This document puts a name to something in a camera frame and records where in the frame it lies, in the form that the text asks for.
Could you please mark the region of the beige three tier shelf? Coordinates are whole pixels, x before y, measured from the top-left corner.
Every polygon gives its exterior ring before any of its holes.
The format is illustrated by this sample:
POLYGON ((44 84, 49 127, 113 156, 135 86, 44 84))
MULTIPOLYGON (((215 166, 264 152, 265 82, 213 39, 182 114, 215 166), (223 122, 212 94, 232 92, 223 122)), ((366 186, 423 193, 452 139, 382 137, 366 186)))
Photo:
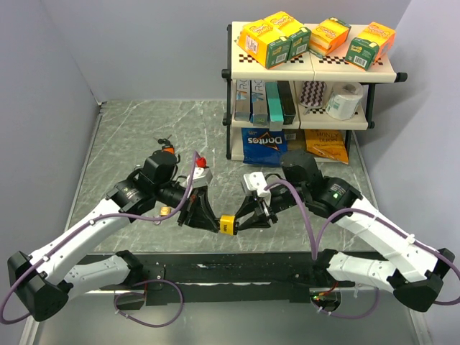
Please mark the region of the beige three tier shelf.
POLYGON ((344 144, 350 150, 351 140, 356 131, 374 128, 373 108, 375 88, 383 83, 404 83, 408 74, 394 71, 388 56, 381 57, 367 71, 349 65, 344 56, 351 39, 365 28, 362 24, 353 24, 347 41, 326 57, 316 57, 306 52, 299 57, 287 61, 283 65, 267 70, 252 57, 248 56, 237 45, 237 38, 245 25, 244 22, 232 22, 227 30, 227 67, 221 71, 226 80, 226 114, 222 124, 226 127, 226 153, 228 160, 242 161, 244 159, 242 128, 249 128, 248 121, 234 118, 235 83, 239 79, 264 81, 289 81, 295 102, 296 115, 292 124, 283 129, 338 129, 344 131, 344 144), (357 82, 367 87, 367 97, 359 105, 354 117, 350 120, 339 121, 325 114, 323 109, 307 110, 298 103, 297 97, 301 92, 304 81, 323 81, 327 83, 326 95, 331 92, 335 82, 357 82))

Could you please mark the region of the orange black padlock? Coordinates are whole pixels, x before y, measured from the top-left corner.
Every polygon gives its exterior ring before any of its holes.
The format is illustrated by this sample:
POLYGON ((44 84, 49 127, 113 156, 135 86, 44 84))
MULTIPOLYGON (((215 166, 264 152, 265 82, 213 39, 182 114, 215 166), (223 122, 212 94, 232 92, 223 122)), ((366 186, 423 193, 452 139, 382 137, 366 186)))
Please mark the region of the orange black padlock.
POLYGON ((171 154, 175 154, 175 147, 170 141, 171 136, 168 136, 166 138, 155 138, 157 143, 161 146, 161 150, 163 152, 169 152, 171 154))

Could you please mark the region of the blue Doritos bag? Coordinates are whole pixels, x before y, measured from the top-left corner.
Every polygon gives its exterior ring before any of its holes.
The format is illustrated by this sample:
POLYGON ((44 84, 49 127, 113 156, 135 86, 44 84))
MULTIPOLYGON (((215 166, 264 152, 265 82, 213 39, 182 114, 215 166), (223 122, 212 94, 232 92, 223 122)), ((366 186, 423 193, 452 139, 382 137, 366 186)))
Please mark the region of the blue Doritos bag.
POLYGON ((246 164, 279 167, 282 155, 288 151, 283 131, 242 128, 241 139, 246 164))

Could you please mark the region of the yellow padlock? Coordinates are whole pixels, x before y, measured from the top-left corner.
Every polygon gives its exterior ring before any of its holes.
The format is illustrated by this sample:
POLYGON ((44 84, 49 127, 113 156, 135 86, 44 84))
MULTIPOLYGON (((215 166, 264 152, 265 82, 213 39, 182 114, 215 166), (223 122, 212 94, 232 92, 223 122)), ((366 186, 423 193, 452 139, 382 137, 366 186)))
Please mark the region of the yellow padlock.
POLYGON ((222 215, 219 220, 219 232, 229 236, 237 234, 237 222, 235 215, 222 215))

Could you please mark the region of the purple zigzag sponge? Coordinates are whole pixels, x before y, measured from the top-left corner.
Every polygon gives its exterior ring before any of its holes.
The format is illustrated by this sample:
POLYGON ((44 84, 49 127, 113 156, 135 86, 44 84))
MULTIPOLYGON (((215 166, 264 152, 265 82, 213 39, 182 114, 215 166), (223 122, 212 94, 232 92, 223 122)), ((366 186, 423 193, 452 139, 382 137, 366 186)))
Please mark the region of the purple zigzag sponge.
POLYGON ((323 81, 305 81, 302 84, 299 102, 309 109, 321 108, 327 85, 323 81))

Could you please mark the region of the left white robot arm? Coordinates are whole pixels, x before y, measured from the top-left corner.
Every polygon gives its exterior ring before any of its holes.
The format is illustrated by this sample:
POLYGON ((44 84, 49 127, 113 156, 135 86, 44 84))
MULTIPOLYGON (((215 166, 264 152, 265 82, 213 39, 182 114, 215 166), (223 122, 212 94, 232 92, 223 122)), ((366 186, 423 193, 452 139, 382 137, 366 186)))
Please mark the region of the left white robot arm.
POLYGON ((129 251, 93 264, 81 265, 80 261, 136 220, 159 224, 185 211, 192 195, 207 188, 212 174, 206 159, 195 152, 185 185, 181 185, 174 179, 179 162, 171 149, 153 152, 58 238, 30 254, 18 251, 10 256, 7 295, 16 295, 28 316, 45 321, 88 291, 109 285, 137 287, 143 266, 129 251))

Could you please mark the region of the teal box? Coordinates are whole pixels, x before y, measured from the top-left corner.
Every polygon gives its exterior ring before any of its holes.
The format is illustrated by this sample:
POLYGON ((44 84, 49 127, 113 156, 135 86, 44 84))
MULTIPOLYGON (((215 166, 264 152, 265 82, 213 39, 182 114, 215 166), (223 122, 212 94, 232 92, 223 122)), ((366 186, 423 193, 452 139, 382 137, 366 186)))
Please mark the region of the teal box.
POLYGON ((265 82, 268 111, 270 113, 270 131, 279 132, 282 130, 284 118, 280 102, 280 94, 277 83, 274 81, 265 82))

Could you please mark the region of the yellow sponge box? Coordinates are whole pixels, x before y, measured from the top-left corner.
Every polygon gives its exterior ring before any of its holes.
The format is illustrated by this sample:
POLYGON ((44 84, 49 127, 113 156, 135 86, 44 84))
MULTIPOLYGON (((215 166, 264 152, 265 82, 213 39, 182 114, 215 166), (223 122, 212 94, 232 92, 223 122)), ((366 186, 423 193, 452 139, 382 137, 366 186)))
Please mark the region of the yellow sponge box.
POLYGON ((273 27, 279 29, 291 41, 288 60, 292 60, 299 55, 302 55, 308 50, 311 39, 311 31, 297 19, 286 13, 279 11, 264 20, 273 27))
POLYGON ((238 46, 266 69, 285 63, 290 45, 278 28, 263 19, 245 24, 238 39, 238 46))

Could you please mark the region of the small brass padlock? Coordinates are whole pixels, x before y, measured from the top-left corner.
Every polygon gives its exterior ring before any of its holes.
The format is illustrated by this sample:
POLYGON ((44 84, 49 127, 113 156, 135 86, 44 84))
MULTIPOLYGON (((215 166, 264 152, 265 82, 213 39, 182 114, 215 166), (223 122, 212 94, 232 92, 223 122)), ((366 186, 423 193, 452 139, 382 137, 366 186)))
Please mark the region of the small brass padlock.
POLYGON ((154 221, 155 225, 159 225, 162 223, 163 220, 166 220, 169 215, 172 213, 172 208, 169 206, 162 206, 160 208, 160 213, 158 215, 159 220, 154 221))

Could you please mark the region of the orange sponge pack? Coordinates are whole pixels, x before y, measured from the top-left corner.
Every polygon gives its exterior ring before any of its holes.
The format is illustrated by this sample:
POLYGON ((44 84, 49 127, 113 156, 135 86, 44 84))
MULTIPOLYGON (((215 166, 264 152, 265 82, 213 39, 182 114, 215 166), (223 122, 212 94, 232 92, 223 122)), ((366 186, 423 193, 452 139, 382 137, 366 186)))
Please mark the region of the orange sponge pack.
POLYGON ((351 25, 336 17, 325 19, 311 30, 309 50, 318 57, 327 56, 345 43, 351 25))

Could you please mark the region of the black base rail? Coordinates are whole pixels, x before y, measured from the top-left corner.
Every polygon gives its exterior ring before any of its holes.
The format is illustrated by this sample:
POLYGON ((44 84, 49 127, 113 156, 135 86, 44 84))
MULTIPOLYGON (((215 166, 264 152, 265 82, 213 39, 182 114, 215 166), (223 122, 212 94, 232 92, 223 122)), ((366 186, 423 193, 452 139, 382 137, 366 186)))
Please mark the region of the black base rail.
POLYGON ((118 290, 147 291, 147 305, 175 301, 175 283, 186 303, 288 300, 308 303, 310 293, 336 285, 326 268, 309 252, 147 253, 136 286, 119 283, 118 290))

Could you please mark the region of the orange green sponge box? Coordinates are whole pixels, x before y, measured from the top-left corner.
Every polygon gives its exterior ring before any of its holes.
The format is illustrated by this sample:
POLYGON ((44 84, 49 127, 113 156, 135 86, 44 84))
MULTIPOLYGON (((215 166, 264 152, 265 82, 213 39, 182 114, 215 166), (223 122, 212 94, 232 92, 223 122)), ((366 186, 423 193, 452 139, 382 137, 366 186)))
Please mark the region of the orange green sponge box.
POLYGON ((371 22, 350 42, 345 61, 362 70, 369 70, 385 55, 395 41, 396 31, 377 22, 371 22))

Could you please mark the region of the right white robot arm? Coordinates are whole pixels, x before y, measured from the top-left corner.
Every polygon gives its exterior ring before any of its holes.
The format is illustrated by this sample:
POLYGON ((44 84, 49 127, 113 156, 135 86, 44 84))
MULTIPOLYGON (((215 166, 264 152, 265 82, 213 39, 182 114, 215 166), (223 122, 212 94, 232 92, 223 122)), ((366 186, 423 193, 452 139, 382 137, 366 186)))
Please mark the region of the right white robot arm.
POLYGON ((268 183, 263 172, 244 174, 246 199, 238 217, 253 215, 239 230, 269 227, 277 214, 297 206, 303 215, 310 253, 318 265, 315 281, 330 286, 335 281, 354 282, 392 293, 404 306, 426 312, 440 305, 438 295, 449 271, 459 273, 455 255, 434 249, 383 216, 353 185, 323 175, 312 154, 289 151, 281 157, 283 178, 268 183), (319 249, 324 230, 313 233, 308 212, 336 224, 365 241, 381 259, 351 256, 333 249, 319 249))

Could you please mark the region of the brown snack bag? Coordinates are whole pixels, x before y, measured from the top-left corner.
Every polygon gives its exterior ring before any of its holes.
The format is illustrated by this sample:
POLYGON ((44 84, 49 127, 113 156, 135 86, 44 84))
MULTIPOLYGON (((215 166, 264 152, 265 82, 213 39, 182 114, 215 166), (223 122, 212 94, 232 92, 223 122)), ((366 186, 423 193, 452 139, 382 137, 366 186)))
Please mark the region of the brown snack bag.
POLYGON ((303 129, 284 129, 283 133, 288 151, 306 151, 305 131, 303 129))

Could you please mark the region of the yellow sponge box left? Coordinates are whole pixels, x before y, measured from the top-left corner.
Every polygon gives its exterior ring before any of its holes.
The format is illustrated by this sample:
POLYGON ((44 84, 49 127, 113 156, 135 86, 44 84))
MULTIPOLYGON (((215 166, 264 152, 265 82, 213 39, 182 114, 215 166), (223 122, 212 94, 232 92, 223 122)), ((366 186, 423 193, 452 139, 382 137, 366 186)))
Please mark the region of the yellow sponge box left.
POLYGON ((278 28, 263 19, 245 24, 238 39, 238 46, 266 69, 285 63, 290 45, 278 28))

